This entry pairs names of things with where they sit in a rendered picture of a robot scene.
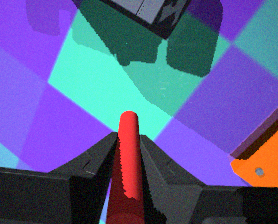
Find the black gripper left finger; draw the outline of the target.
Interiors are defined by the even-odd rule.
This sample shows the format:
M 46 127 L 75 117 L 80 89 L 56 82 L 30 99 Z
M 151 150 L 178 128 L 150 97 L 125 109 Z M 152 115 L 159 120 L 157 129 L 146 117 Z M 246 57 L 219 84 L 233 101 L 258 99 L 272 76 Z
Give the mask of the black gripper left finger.
M 111 183 L 118 132 L 45 173 L 0 167 L 0 218 L 99 224 Z

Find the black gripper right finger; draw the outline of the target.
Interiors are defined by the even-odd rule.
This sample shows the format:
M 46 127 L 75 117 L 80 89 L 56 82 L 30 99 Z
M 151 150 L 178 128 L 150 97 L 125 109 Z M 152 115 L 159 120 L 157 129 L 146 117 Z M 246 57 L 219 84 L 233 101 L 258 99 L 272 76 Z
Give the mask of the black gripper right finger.
M 140 134 L 145 224 L 202 224 L 209 217 L 278 217 L 278 187 L 207 185 Z

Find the red peg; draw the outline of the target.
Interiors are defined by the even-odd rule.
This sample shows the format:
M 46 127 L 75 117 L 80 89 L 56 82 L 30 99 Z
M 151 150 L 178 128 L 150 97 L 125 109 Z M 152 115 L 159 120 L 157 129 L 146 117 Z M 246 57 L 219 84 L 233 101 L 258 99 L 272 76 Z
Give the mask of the red peg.
M 139 119 L 120 116 L 105 224 L 145 224 Z

